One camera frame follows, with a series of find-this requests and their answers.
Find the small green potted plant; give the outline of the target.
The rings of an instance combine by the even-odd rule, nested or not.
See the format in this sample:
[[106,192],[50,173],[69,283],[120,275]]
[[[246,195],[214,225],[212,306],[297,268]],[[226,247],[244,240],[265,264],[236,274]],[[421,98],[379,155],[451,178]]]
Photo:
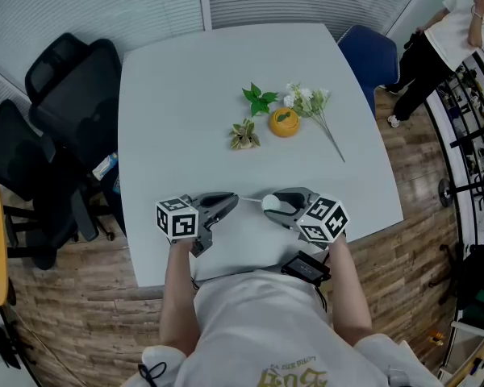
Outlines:
[[242,89],[244,97],[250,102],[251,116],[255,117],[259,114],[268,114],[269,105],[275,103],[278,98],[278,93],[262,92],[254,83],[251,83],[250,89]]

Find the blue white tissue pack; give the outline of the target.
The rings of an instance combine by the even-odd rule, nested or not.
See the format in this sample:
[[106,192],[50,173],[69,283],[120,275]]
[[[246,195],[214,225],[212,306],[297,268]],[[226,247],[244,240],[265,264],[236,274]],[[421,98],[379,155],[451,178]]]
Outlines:
[[118,161],[119,156],[117,152],[113,152],[110,155],[106,156],[93,170],[92,173],[94,177],[98,181],[101,181],[107,175],[107,173],[110,172],[118,164]]

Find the blue chair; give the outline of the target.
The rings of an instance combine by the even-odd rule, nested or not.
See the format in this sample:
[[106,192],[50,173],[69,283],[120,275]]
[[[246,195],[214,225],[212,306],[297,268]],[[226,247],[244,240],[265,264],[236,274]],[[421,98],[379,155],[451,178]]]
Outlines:
[[352,25],[337,44],[375,115],[375,89],[380,85],[393,85],[399,80],[395,42],[368,27]]

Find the black flat device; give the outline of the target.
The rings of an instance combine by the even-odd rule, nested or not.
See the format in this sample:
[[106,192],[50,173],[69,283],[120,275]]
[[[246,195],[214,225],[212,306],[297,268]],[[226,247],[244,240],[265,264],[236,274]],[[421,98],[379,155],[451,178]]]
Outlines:
[[322,283],[331,278],[330,268],[327,265],[302,251],[299,251],[282,266],[281,273],[298,278],[315,287],[320,287]]

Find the black tripod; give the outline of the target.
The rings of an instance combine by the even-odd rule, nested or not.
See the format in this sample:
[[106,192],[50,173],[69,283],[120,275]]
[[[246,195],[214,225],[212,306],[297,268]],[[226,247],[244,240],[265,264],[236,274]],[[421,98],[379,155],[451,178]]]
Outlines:
[[25,356],[25,349],[33,350],[34,347],[19,339],[19,334],[12,326],[9,330],[0,327],[0,357],[8,368],[20,369],[19,356],[21,360],[26,360],[29,364],[36,365],[35,360]]

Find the white wooden crate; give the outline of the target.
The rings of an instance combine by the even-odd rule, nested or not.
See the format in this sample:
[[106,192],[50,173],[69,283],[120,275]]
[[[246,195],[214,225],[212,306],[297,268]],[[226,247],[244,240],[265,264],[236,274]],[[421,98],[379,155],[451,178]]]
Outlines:
[[484,330],[453,321],[438,378],[444,387],[484,387]]

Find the black hanging garment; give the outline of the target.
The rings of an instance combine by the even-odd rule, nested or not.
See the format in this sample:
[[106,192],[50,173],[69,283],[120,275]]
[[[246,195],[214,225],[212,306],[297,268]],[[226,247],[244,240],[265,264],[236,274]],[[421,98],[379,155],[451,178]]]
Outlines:
[[461,264],[457,280],[457,309],[464,310],[474,303],[481,290],[484,290],[484,244],[472,245],[470,254]]

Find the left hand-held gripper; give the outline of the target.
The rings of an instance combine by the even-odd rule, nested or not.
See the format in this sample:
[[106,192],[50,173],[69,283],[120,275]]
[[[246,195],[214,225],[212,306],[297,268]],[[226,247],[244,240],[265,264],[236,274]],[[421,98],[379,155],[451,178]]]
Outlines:
[[217,223],[236,208],[233,192],[167,198],[156,203],[156,224],[170,243],[193,239],[192,255],[199,257],[213,245],[209,223]]

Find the person's white t-shirt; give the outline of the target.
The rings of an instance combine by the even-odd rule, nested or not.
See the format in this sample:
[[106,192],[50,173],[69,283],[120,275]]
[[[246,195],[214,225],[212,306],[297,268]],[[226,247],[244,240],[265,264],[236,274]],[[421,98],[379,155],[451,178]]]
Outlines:
[[350,345],[314,289],[254,271],[203,284],[194,352],[144,350],[157,387],[442,387],[405,343],[375,334]]

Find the black weight plate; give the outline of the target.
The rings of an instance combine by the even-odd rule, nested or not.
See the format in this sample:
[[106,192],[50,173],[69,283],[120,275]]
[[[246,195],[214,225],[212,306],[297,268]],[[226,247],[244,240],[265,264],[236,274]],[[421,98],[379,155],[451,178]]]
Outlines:
[[450,207],[453,205],[453,192],[449,179],[441,179],[438,185],[438,196],[443,207]]

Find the orange round pot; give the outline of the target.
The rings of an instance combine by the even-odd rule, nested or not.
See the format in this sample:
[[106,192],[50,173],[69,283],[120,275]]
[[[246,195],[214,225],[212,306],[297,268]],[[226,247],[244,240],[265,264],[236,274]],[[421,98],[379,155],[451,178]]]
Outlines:
[[269,117],[269,129],[282,138],[288,138],[297,134],[300,128],[300,119],[294,110],[280,108],[275,110]]

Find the small variegated potted plant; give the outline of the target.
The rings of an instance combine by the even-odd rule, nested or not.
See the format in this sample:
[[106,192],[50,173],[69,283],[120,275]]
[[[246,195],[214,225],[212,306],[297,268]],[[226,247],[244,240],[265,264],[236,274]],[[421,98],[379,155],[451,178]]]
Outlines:
[[259,137],[255,133],[255,123],[251,119],[244,119],[242,123],[232,125],[230,131],[232,150],[244,150],[261,146]]

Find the person's right forearm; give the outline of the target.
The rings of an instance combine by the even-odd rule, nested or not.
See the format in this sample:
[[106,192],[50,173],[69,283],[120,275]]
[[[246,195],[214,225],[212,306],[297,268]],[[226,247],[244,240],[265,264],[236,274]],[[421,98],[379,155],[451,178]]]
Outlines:
[[349,250],[341,234],[328,246],[332,274],[332,322],[335,333],[354,346],[373,334],[369,306]]

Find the person's left forearm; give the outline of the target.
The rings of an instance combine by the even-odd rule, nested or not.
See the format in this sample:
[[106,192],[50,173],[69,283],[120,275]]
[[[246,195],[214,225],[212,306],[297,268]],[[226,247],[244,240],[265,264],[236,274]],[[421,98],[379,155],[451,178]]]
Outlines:
[[192,239],[183,239],[170,246],[159,331],[161,344],[186,356],[194,352],[200,337],[190,271],[193,243]]

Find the black mesh office chair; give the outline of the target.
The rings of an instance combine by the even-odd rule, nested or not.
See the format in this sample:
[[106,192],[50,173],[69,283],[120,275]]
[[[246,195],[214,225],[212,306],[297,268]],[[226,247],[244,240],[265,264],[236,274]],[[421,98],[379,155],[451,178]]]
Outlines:
[[[68,149],[89,173],[106,156],[118,152],[121,72],[110,40],[86,44],[64,33],[25,76],[31,122]],[[119,162],[100,181],[113,183],[117,175]]]
[[47,270],[69,240],[115,239],[100,221],[111,210],[90,202],[98,191],[85,170],[50,137],[37,135],[9,99],[0,103],[0,185],[32,204],[3,208],[10,258],[30,258]]

